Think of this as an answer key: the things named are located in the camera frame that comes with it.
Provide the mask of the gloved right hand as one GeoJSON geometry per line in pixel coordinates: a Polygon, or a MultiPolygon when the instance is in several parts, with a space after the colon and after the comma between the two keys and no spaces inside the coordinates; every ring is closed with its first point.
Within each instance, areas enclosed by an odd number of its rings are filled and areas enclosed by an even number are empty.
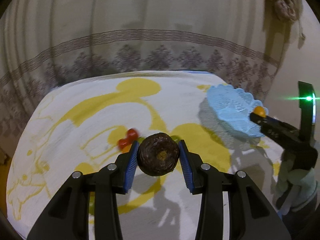
{"type": "Polygon", "coordinates": [[[316,196],[318,181],[315,179],[315,169],[309,170],[301,168],[293,168],[295,156],[293,153],[284,151],[281,156],[281,165],[278,173],[278,181],[276,184],[277,196],[283,197],[285,192],[292,185],[294,197],[291,200],[290,210],[297,212],[306,207],[316,196]]]}

